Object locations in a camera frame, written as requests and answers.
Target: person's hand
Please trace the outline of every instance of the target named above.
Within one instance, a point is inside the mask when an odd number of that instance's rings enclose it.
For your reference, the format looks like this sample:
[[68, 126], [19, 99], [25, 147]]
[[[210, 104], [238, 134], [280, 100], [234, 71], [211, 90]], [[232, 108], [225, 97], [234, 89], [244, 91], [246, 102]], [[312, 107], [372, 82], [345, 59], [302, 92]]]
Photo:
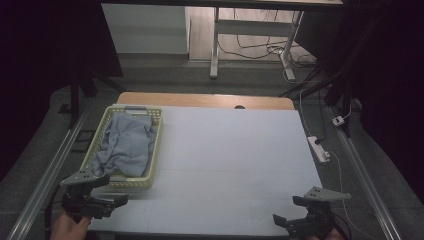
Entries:
[[50, 240], [84, 240], [90, 222], [91, 217], [84, 216], [79, 223], [75, 223], [72, 217], [63, 210], [53, 224]]
[[[319, 238], [315, 236], [307, 237], [306, 240], [319, 240]], [[331, 230], [331, 232], [327, 235], [325, 240], [344, 240], [343, 237], [340, 235], [339, 231], [337, 231], [335, 228]]]

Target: white tabletop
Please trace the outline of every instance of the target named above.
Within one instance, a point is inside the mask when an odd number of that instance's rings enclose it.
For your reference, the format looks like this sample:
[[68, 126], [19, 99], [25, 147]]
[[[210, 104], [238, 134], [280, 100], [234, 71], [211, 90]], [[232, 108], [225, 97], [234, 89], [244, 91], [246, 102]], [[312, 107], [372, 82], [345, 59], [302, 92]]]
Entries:
[[132, 194], [93, 230], [126, 233], [287, 235], [292, 203], [321, 186], [294, 110], [163, 107], [153, 187]]

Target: gray cloth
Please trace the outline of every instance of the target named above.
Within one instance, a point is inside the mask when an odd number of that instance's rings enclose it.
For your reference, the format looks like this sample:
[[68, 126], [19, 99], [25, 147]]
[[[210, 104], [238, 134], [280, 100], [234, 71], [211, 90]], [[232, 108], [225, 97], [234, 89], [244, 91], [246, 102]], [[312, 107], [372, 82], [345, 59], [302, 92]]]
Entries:
[[120, 170], [141, 177], [154, 148], [156, 130], [150, 116], [115, 113], [105, 129], [101, 150], [92, 159], [93, 173], [104, 176]]

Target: white power strip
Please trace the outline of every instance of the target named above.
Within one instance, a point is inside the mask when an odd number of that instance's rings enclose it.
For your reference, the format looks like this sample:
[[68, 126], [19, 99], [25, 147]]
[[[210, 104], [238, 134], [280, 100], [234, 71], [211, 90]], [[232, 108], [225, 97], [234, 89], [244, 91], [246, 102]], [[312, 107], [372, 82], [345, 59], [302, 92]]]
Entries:
[[324, 148], [322, 148], [321, 144], [316, 144], [316, 140], [317, 137], [308, 137], [309, 145], [311, 146], [312, 150], [314, 150], [315, 156], [317, 156], [321, 163], [329, 162], [330, 154], [327, 151], [324, 151]]
[[343, 123], [344, 123], [344, 118], [342, 118], [341, 116], [333, 118], [334, 126], [338, 127], [338, 126], [342, 125]]

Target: aluminum rail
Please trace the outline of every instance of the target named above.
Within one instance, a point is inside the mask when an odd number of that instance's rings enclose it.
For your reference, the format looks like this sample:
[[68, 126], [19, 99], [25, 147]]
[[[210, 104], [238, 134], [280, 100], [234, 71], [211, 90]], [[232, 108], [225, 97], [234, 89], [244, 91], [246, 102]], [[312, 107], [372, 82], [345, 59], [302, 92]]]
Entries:
[[[330, 108], [327, 108], [328, 113], [331, 118], [335, 118], [336, 115], [331, 111]], [[355, 145], [353, 144], [350, 138], [347, 138], [341, 128], [337, 128], [337, 134], [339, 139], [349, 157], [349, 160], [352, 164], [353, 169], [356, 172], [356, 175], [359, 179], [359, 182], [362, 185], [362, 188], [368, 198], [368, 202], [371, 207], [374, 209], [377, 219], [381, 225], [386, 238], [388, 240], [401, 240], [399, 231], [397, 230], [396, 224], [393, 221], [390, 212], [387, 210], [387, 206], [384, 201], [381, 199], [380, 194], [378, 193], [370, 175], [367, 172], [367, 169], [356, 150]]]
[[72, 144], [75, 141], [79, 130], [81, 129], [87, 115], [92, 108], [94, 99], [85, 99], [82, 108], [81, 115], [73, 129], [70, 129], [65, 136], [62, 144], [60, 145], [58, 151], [50, 161], [46, 171], [44, 172], [41, 180], [38, 182], [34, 191], [32, 192], [28, 202], [26, 203], [24, 209], [21, 212], [18, 220], [13, 226], [12, 231], [9, 233], [7, 239], [25, 239], [29, 230], [31, 229], [32, 224], [37, 217], [40, 208], [42, 207], [47, 195], [49, 194], [50, 189], [56, 177], [65, 162], [66, 157], [68, 156], [69, 151], [71, 150]]

